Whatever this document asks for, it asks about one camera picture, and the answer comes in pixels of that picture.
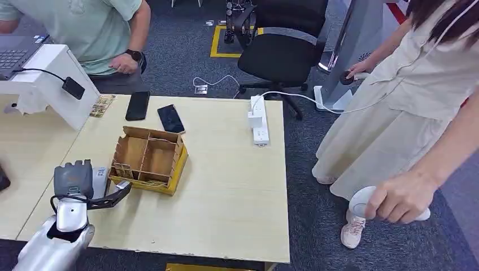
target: cardboard box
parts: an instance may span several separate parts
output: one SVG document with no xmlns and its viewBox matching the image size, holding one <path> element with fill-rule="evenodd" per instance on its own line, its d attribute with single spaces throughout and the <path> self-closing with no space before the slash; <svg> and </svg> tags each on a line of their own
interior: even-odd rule
<svg viewBox="0 0 479 271">
<path fill-rule="evenodd" d="M 124 126 L 109 178 L 133 187 L 173 195 L 188 158 L 180 134 Z"/>
<path fill-rule="evenodd" d="M 167 264 L 166 271 L 253 271 L 245 269 L 232 269 L 201 265 L 186 265 L 186 264 Z"/>
</svg>

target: laptop keyboard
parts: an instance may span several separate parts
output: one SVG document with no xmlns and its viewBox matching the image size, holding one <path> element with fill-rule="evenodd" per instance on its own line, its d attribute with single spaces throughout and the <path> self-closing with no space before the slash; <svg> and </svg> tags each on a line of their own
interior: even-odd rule
<svg viewBox="0 0 479 271">
<path fill-rule="evenodd" d="M 0 50 L 0 70 L 12 68 L 28 50 Z"/>
</svg>

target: person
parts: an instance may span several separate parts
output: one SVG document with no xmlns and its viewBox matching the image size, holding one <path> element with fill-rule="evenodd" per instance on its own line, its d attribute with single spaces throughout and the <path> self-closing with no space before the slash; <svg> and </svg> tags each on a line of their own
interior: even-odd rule
<svg viewBox="0 0 479 271">
<path fill-rule="evenodd" d="M 139 62 L 150 25 L 145 0 L 0 0 L 0 33 L 26 14 L 66 44 L 101 93 L 146 90 Z"/>
<path fill-rule="evenodd" d="M 364 187 L 377 186 L 368 218 L 413 221 L 478 148 L 479 4 L 473 3 L 410 1 L 407 21 L 350 68 L 353 76 L 380 62 L 346 111 L 374 105 L 336 120 L 316 153 L 312 173 L 347 200 Z M 346 220 L 341 242 L 355 248 L 365 219 L 348 211 Z"/>
</svg>

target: hand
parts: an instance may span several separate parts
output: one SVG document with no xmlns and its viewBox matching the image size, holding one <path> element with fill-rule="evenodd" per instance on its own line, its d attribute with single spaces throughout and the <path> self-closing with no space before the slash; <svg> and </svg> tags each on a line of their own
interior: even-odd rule
<svg viewBox="0 0 479 271">
<path fill-rule="evenodd" d="M 348 71 L 350 71 L 350 73 L 349 75 L 346 76 L 346 79 L 351 78 L 356 73 L 364 72 L 372 68 L 374 68 L 374 64 L 371 63 L 369 59 L 365 59 L 361 62 L 354 64 L 353 66 L 351 66 L 351 68 L 349 68 Z"/>
<path fill-rule="evenodd" d="M 366 217 L 373 219 L 377 214 L 391 223 L 410 223 L 429 207 L 438 188 L 437 182 L 424 174 L 403 173 L 376 188 L 366 206 Z"/>
<path fill-rule="evenodd" d="M 135 73 L 138 69 L 138 62 L 134 61 L 129 54 L 121 54 L 113 58 L 109 67 L 121 73 Z"/>
</svg>

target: power strip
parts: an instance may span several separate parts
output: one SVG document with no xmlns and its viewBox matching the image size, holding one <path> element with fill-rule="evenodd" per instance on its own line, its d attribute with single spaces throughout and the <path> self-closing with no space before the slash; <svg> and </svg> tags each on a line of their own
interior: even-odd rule
<svg viewBox="0 0 479 271">
<path fill-rule="evenodd" d="M 253 141 L 260 147 L 269 144 L 268 123 L 266 121 L 266 108 L 264 106 L 264 97 L 251 97 L 251 107 L 248 113 L 248 120 L 253 129 Z"/>
</svg>

